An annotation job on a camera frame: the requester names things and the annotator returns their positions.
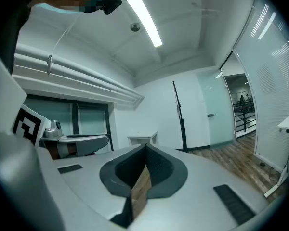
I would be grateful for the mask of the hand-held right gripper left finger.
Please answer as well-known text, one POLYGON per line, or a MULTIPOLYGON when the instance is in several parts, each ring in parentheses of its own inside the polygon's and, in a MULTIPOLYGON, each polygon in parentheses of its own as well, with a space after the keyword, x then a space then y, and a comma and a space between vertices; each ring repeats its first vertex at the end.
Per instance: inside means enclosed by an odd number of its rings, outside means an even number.
POLYGON ((77 197, 124 228, 146 205, 147 167, 142 145, 54 163, 77 197))

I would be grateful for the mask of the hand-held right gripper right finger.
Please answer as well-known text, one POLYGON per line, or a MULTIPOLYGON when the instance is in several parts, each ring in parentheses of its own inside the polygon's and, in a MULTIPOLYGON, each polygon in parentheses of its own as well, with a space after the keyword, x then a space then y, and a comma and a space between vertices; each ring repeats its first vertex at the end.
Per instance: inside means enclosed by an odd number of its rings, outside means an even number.
POLYGON ((134 231, 229 231, 263 211, 265 197, 214 161, 146 146, 151 188, 134 231))

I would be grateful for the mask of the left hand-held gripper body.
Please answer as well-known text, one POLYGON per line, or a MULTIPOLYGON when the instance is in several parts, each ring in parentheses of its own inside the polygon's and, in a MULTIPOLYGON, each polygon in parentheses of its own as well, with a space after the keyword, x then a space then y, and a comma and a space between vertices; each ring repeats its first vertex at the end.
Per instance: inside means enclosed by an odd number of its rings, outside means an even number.
POLYGON ((63 136, 59 121, 49 120, 24 104, 15 119, 13 133, 30 140, 35 147, 39 147, 41 141, 59 141, 63 136))

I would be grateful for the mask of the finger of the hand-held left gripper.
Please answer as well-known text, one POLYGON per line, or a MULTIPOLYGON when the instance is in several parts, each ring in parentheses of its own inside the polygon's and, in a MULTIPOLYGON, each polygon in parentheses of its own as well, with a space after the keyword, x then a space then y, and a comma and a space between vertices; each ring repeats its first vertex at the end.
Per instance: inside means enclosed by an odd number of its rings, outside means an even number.
POLYGON ((59 139, 60 143, 76 143, 80 141, 93 141, 108 144, 106 135, 66 135, 59 139))
POLYGON ((104 148, 109 143, 108 138, 92 138, 76 142, 77 156, 87 156, 104 148))

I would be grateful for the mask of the black framed whiteboard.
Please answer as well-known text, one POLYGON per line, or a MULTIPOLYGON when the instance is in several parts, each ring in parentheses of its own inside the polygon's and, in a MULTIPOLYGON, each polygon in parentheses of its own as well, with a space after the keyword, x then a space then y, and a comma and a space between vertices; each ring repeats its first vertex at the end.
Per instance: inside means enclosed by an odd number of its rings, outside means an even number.
POLYGON ((176 104, 177 104, 177 111, 178 111, 180 128, 181 128, 183 151, 187 153, 186 131, 185 131, 185 124, 184 124, 184 119, 183 119, 182 111, 181 111, 181 104, 179 102, 179 98, 178 98, 178 93, 177 93, 177 89, 176 89, 176 86, 175 86, 175 82, 173 81, 172 84, 173 84, 173 88, 174 88, 175 100, 176 100, 176 104))

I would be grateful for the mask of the person's left hand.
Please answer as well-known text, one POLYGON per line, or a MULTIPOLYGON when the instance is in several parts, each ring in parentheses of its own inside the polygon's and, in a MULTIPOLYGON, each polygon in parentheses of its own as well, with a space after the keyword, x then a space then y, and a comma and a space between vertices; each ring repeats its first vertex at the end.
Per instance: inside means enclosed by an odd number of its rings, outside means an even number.
POLYGON ((55 144, 50 146, 48 151, 53 160, 64 159, 77 155, 75 144, 55 144))

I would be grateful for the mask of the black framed window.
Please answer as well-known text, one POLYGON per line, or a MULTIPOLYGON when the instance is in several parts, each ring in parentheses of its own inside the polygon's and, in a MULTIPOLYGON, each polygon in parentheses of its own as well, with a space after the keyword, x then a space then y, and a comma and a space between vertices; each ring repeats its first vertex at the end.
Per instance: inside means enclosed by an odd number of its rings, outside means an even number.
POLYGON ((49 120, 59 121, 64 135, 107 135, 108 145, 97 152, 100 154, 114 150, 107 104, 30 94, 24 105, 49 120))

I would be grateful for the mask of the small white table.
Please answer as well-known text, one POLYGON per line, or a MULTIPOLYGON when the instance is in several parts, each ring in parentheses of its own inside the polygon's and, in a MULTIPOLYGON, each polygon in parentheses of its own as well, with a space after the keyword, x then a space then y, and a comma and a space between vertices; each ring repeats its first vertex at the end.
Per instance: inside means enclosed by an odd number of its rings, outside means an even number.
POLYGON ((129 145, 137 144, 158 144, 158 132, 157 131, 138 131, 128 136, 129 145))

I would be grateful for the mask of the frosted glass door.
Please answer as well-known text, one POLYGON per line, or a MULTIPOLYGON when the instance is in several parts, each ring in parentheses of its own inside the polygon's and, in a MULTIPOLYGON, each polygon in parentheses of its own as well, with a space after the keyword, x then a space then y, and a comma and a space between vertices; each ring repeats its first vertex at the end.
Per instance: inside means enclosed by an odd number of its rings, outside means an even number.
POLYGON ((228 85, 222 72, 210 70, 200 72, 198 81, 202 89, 210 132, 210 148, 221 148, 232 144, 235 136, 235 116, 228 85))

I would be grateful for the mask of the black metal railing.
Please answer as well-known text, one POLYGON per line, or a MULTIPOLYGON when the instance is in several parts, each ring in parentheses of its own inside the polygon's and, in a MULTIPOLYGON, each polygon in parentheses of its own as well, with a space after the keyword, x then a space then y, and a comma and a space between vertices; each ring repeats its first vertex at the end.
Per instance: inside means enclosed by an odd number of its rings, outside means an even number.
POLYGON ((236 133, 247 132, 249 128, 256 126, 256 114, 253 102, 234 105, 236 133))

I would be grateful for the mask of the person's black clothing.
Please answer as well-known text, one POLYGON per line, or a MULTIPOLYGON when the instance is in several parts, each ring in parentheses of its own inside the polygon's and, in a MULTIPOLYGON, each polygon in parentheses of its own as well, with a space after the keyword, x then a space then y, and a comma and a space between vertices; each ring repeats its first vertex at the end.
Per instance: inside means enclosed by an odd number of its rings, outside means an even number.
POLYGON ((0 0, 0 58, 9 73, 20 29, 27 22, 31 6, 46 0, 0 0))

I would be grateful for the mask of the long ceiling light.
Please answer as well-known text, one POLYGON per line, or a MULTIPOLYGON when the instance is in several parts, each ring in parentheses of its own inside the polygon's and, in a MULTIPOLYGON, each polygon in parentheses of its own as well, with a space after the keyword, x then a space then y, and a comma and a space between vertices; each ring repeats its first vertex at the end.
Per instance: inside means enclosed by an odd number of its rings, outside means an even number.
POLYGON ((158 30, 143 0, 126 0, 126 1, 140 19, 154 47, 156 48, 161 46, 162 41, 159 36, 158 30))

